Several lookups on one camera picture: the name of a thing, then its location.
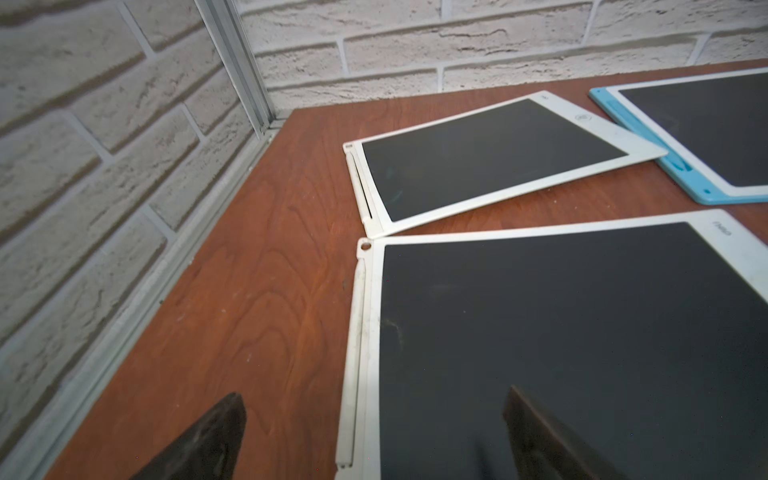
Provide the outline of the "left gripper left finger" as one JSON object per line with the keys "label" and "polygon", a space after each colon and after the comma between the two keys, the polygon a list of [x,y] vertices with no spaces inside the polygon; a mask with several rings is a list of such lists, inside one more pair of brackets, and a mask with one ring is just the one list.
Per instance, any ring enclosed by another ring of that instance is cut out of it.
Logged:
{"label": "left gripper left finger", "polygon": [[246,423],[243,397],[232,392],[131,479],[232,479]]}

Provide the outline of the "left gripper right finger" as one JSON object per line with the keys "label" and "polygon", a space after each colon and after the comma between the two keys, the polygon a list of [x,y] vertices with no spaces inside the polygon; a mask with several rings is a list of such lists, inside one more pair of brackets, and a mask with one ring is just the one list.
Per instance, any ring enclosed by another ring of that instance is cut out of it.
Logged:
{"label": "left gripper right finger", "polygon": [[513,385],[505,420],[521,479],[625,479],[626,474]]}

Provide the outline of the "white drawing tablet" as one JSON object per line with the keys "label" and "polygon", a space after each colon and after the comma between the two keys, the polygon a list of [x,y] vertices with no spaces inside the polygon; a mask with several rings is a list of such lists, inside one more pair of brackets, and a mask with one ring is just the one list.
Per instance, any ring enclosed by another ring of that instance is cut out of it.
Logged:
{"label": "white drawing tablet", "polygon": [[515,385],[629,479],[767,475],[767,247],[723,210],[357,246],[340,479],[521,479]]}
{"label": "white drawing tablet", "polygon": [[371,239],[667,153],[548,91],[353,140],[343,152]]}

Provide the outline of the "blue-edged drawing tablet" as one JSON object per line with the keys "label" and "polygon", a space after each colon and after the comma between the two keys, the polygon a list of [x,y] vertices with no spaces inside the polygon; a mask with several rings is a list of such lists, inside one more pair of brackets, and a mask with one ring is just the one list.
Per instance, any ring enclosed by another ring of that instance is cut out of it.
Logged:
{"label": "blue-edged drawing tablet", "polygon": [[697,203],[767,200],[767,70],[593,88],[614,121],[666,149],[658,165]]}

